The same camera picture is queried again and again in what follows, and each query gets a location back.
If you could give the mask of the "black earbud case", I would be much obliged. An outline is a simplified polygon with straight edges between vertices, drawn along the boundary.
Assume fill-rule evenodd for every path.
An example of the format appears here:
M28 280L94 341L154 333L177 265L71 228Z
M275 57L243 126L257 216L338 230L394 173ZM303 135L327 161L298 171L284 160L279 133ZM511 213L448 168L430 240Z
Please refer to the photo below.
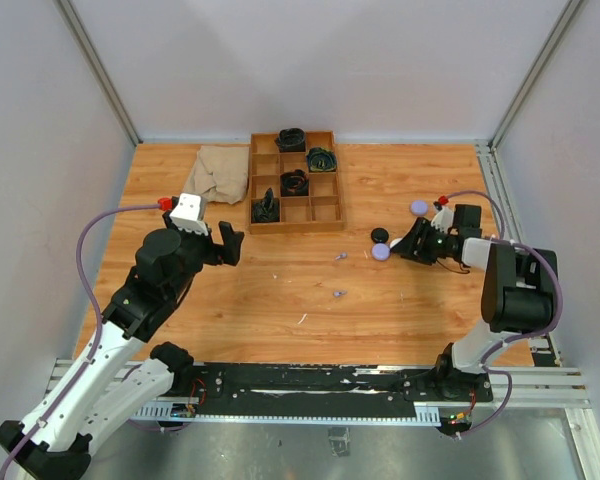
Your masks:
M389 241L389 232L382 227L374 228L370 233L371 240L375 244L386 244Z

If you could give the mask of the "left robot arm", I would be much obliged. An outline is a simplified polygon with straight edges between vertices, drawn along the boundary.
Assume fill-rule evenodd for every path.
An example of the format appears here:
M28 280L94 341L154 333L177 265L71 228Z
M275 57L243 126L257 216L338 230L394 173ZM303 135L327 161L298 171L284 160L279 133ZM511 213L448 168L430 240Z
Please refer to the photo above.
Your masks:
M119 385L111 383L176 312L204 266L238 264L243 233L228 222L219 228L221 244L173 223L145 236L123 286L69 371L22 420L0 425L9 460L35 479L79 479L103 443L145 403L192 388L193 358L169 342Z

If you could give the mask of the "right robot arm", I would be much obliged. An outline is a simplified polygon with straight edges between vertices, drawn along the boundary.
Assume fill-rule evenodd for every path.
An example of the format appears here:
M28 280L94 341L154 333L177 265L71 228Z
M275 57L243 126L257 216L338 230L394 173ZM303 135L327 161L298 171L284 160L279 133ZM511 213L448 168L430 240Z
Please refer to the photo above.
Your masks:
M486 239L479 206L438 204L431 219L419 217L409 232L390 243L390 252L423 265L452 259L484 272L480 319L461 340L447 345L435 366L413 388L444 400L480 398L488 368L512 344L548 329L558 313L557 258L553 251L528 252L499 239Z

